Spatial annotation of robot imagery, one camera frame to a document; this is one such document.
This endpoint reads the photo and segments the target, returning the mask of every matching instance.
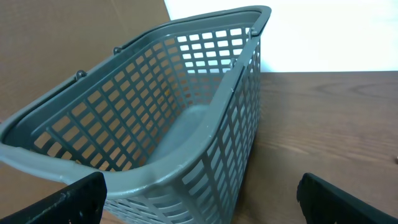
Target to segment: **basket bottom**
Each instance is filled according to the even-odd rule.
[[[208,105],[195,105],[185,109],[160,141],[147,164],[169,155],[180,147],[199,127],[207,109]]]

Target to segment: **laundry basket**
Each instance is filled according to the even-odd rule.
[[[260,35],[242,7],[147,31],[1,125],[0,158],[71,184],[101,170],[127,223],[229,223],[259,120]]]

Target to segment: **black object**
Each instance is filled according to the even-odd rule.
[[[0,220],[5,223],[98,224],[106,198],[104,175],[94,172],[33,205]]]
[[[310,173],[304,174],[297,187],[297,201],[307,224],[398,223],[398,219]]]

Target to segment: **white backdrop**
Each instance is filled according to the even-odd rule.
[[[171,19],[248,5],[272,8],[261,68],[398,70],[398,0],[165,0]]]

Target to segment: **wood grain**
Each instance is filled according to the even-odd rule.
[[[295,196],[305,172],[398,217],[397,72],[267,73],[261,96],[233,223],[305,223]],[[10,174],[0,217],[63,186],[0,164]],[[101,223],[122,222],[104,212]]]

